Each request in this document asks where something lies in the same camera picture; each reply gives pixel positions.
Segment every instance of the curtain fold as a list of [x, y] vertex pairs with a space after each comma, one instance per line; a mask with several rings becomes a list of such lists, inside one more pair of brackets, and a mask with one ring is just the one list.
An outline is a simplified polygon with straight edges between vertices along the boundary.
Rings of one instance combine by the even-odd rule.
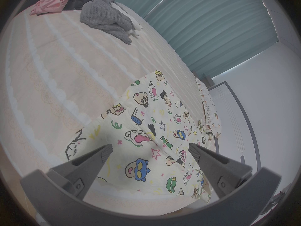
[[261, 0], [116, 0], [143, 17], [199, 78], [214, 77], [278, 41]]

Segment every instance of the teal curtain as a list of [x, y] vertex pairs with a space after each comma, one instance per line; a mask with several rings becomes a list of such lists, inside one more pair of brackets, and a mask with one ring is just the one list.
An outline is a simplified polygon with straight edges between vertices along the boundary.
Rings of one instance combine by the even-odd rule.
[[199, 78], [214, 77], [278, 37], [261, 0], [116, 0], [143, 17]]

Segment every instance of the wall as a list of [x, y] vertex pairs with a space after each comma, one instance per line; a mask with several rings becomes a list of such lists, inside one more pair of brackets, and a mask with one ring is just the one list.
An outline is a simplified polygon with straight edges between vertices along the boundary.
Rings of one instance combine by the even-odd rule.
[[277, 0], [262, 0], [276, 28], [279, 41], [301, 58], [300, 37], [285, 10]]
[[282, 176], [279, 193], [301, 163], [301, 59], [282, 43], [213, 78], [227, 81], [248, 115], [261, 166]]

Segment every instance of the pink cloth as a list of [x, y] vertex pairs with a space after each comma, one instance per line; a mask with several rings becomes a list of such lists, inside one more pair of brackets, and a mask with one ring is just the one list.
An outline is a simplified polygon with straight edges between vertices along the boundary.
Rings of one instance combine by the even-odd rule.
[[68, 0], [40, 0], [33, 7], [30, 15], [48, 12], [61, 12]]

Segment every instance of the gray sweater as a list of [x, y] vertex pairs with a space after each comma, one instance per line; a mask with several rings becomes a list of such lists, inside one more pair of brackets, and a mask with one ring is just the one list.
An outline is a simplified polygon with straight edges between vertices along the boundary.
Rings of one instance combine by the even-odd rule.
[[92, 0], [83, 5], [80, 21], [91, 28], [101, 29], [126, 44], [131, 44], [127, 31], [133, 29], [132, 21], [110, 5], [111, 0]]

